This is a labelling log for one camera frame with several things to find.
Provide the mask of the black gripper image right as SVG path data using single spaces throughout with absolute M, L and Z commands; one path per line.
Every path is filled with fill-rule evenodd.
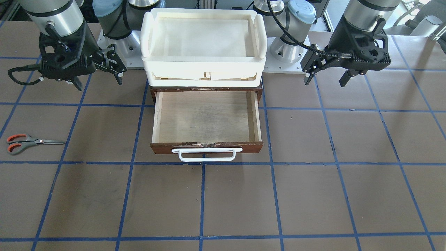
M 354 76 L 389 66 L 391 59 L 388 38 L 383 31 L 386 20 L 378 16 L 376 21 L 377 24 L 371 31 L 363 31 L 350 24 L 343 16 L 330 38 L 328 52 L 322 51 L 316 44 L 311 44 L 301 60 L 305 85 L 310 84 L 316 73 L 334 66 L 337 62 L 339 67 L 347 69 L 341 76 L 341 87 L 345 87 Z M 351 57 L 340 58 L 338 53 L 351 54 Z

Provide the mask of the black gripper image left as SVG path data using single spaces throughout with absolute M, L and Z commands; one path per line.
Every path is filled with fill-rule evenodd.
M 118 85 L 122 85 L 127 67 L 118 55 L 117 46 L 109 45 L 101 50 L 86 21 L 67 36 L 60 35 L 52 21 L 47 21 L 45 31 L 47 35 L 40 33 L 39 36 L 42 62 L 38 70 L 45 78 L 67 81 L 82 92 L 83 83 L 78 76 L 99 69 L 113 74 Z

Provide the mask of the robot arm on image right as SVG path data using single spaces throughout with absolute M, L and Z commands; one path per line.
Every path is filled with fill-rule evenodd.
M 255 0 L 252 9 L 263 16 L 267 37 L 274 38 L 270 54 L 287 64 L 300 62 L 308 85 L 314 75 L 329 67 L 346 69 L 339 80 L 344 87 L 354 76 L 383 70 L 391 63 L 387 19 L 398 0 L 351 0 L 324 48 L 304 43 L 317 20 L 317 10 L 307 0 Z

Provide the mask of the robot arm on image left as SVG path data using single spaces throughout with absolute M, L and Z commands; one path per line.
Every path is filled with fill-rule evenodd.
M 94 0 L 92 8 L 102 27 L 97 42 L 75 0 L 20 0 L 20 5 L 40 29 L 41 62 L 8 70 L 17 84 L 30 86 L 44 80 L 66 81 L 83 90 L 79 76 L 101 70 L 118 85 L 141 55 L 140 31 L 146 12 L 164 8 L 164 0 Z

